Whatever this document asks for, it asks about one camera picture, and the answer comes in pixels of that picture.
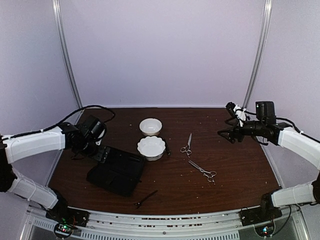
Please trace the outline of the silver thinning scissors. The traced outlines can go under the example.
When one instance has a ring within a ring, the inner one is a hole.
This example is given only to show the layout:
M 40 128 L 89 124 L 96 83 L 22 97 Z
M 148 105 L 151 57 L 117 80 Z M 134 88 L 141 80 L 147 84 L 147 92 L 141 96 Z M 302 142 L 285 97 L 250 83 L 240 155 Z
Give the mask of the silver thinning scissors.
M 205 169 L 203 169 L 202 167 L 200 167 L 199 165 L 197 165 L 195 162 L 193 162 L 192 160 L 189 160 L 188 163 L 190 165 L 192 165 L 195 169 L 197 169 L 200 173 L 202 173 L 206 178 L 207 181 L 209 183 L 213 183 L 214 185 L 216 184 L 214 177 L 217 175 L 216 171 L 207 171 Z

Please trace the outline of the black zippered tool case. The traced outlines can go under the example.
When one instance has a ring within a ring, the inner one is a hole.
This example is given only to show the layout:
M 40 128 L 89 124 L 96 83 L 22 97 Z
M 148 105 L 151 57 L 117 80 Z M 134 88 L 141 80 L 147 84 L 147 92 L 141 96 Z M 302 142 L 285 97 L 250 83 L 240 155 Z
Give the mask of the black zippered tool case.
M 86 180 L 114 194 L 130 197 L 140 182 L 146 158 L 109 146 L 103 150 L 94 156 L 98 164 L 87 173 Z

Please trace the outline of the black hair clip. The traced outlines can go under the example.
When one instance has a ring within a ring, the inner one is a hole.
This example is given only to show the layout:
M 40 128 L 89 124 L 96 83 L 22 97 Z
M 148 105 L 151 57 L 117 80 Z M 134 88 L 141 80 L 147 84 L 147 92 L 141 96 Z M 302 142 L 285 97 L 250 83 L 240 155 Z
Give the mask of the black hair clip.
M 142 204 L 148 200 L 150 197 L 152 197 L 154 194 L 156 194 L 158 192 L 158 190 L 155 190 L 153 192 L 151 192 L 150 194 L 148 194 L 147 196 L 145 196 L 143 199 L 141 199 L 140 201 L 134 203 L 133 205 L 136 207 L 136 209 L 139 209 Z

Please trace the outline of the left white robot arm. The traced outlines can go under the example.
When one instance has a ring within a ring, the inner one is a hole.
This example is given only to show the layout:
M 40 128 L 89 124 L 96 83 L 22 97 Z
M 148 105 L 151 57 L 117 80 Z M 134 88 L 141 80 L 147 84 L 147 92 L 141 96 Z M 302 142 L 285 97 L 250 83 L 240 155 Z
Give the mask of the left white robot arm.
M 45 184 L 57 164 L 57 155 L 71 150 L 98 162 L 107 158 L 101 141 L 106 124 L 94 116 L 83 123 L 62 121 L 55 126 L 0 138 L 0 191 L 12 193 L 44 207 L 61 222 L 72 218 L 67 201 Z

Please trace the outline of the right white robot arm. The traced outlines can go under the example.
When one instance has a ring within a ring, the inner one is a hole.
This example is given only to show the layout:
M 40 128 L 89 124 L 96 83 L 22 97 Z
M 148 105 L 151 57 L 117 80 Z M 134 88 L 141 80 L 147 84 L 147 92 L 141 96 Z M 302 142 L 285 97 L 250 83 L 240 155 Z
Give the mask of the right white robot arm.
M 320 142 L 298 129 L 293 121 L 276 116 L 272 101 L 255 103 L 255 119 L 249 119 L 246 108 L 233 102 L 225 106 L 230 118 L 225 121 L 228 128 L 219 130 L 219 136 L 230 143 L 242 142 L 245 137 L 263 138 L 261 145 L 273 144 L 285 149 L 312 165 L 320 168 Z M 301 204 L 317 205 L 320 202 L 320 179 L 282 188 L 262 196 L 260 206 L 256 210 L 259 220 L 268 220 L 276 209 Z

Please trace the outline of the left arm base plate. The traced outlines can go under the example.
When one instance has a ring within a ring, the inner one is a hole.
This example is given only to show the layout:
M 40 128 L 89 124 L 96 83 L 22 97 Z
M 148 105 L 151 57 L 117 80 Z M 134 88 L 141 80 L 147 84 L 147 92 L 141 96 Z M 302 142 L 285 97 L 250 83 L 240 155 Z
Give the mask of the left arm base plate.
M 55 213 L 53 210 L 46 210 L 45 217 L 71 227 L 86 227 L 89 215 L 88 211 L 68 208 L 66 213 L 62 214 Z

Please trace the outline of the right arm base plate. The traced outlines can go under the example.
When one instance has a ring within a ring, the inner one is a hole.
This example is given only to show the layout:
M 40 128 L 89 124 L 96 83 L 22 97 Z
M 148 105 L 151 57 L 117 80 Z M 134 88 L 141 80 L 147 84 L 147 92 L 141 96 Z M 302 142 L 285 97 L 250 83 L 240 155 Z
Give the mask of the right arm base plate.
M 241 224 L 243 226 L 256 225 L 272 221 L 280 218 L 282 215 L 282 211 L 279 208 L 274 208 L 272 210 L 266 210 L 263 212 L 261 207 L 255 207 L 245 208 L 239 212 Z

